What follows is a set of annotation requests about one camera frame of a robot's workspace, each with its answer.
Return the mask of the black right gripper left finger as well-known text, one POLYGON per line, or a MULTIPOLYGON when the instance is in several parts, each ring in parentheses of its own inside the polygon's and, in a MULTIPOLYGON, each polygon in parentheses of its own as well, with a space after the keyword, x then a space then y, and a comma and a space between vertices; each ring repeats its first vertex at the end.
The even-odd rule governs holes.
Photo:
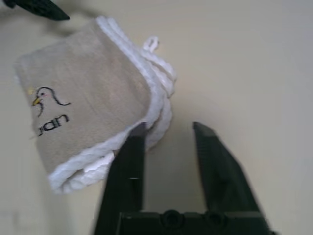
POLYGON ((113 160, 95 223, 95 235, 117 234, 122 213, 142 210, 145 137, 146 123, 141 123, 131 130, 113 160))

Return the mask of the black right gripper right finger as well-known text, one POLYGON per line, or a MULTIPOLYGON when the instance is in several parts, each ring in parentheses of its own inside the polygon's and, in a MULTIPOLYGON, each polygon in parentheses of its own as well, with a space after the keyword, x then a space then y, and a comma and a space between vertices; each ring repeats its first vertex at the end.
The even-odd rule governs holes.
POLYGON ((215 131, 193 123, 201 185, 212 235, 269 235, 270 228, 236 158, 215 131))

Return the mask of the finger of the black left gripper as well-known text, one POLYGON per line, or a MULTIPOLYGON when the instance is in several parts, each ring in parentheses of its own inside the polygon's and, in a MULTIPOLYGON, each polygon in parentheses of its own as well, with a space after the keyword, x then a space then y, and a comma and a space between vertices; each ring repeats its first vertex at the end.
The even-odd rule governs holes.
POLYGON ((53 21, 70 20, 70 16, 51 0, 1 0, 6 7, 14 9, 16 6, 33 15, 53 21))

